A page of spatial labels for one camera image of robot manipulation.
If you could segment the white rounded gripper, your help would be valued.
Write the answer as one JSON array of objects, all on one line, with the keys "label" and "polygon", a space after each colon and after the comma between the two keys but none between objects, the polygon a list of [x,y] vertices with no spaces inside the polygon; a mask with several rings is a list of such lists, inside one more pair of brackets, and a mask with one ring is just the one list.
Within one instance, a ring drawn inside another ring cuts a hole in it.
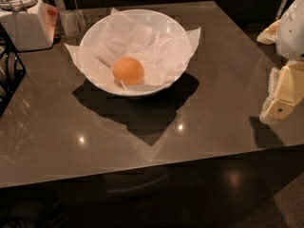
[{"label": "white rounded gripper", "polygon": [[276,44],[278,55],[288,59],[282,69],[273,67],[269,76],[268,97],[259,119],[264,124],[285,120],[304,100],[304,0],[294,0],[280,20],[263,30],[256,40]]}]

